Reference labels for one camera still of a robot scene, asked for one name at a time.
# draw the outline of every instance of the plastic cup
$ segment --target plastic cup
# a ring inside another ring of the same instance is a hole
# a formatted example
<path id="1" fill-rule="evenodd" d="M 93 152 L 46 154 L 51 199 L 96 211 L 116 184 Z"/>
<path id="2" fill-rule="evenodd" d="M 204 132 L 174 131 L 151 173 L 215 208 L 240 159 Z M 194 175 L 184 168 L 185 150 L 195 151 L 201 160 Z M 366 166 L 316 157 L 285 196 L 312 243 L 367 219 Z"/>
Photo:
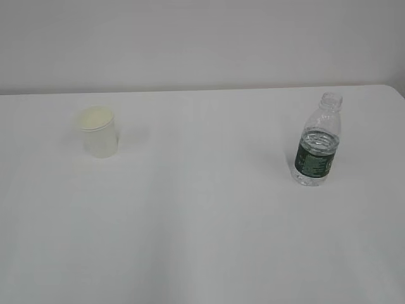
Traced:
<path id="1" fill-rule="evenodd" d="M 96 158 L 107 158 L 118 149 L 114 128 L 114 113 L 105 106 L 91 106 L 79 116 L 80 130 L 84 135 L 84 149 Z"/>

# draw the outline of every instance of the water bottle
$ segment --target water bottle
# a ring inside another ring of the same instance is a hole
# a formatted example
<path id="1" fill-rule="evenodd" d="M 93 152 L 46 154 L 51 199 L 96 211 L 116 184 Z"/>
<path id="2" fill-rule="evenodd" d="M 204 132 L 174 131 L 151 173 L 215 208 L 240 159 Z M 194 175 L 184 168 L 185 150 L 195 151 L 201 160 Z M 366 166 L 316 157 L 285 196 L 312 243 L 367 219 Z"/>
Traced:
<path id="1" fill-rule="evenodd" d="M 319 186 L 330 171 L 340 136 L 342 96 L 325 93 L 305 124 L 292 176 L 304 186 Z"/>

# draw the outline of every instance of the bottle label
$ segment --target bottle label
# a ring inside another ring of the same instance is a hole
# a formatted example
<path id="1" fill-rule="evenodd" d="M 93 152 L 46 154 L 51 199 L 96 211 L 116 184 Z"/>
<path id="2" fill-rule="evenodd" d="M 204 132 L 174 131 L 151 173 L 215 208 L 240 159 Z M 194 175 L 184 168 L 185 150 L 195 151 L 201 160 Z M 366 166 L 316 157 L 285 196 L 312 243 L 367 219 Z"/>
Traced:
<path id="1" fill-rule="evenodd" d="M 298 172 L 308 177 L 320 178 L 329 174 L 330 167 L 332 166 L 335 153 L 331 155 L 314 155 L 306 151 L 304 147 L 299 144 L 296 169 Z"/>

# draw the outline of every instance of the white wall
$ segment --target white wall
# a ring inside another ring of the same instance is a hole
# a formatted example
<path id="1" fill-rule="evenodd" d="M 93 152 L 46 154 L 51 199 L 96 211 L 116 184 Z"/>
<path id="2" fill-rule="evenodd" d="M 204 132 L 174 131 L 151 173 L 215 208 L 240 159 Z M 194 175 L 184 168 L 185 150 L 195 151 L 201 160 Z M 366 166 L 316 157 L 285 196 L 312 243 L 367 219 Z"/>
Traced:
<path id="1" fill-rule="evenodd" d="M 3 94 L 398 87 L 404 71 L 405 0 L 0 2 Z"/>

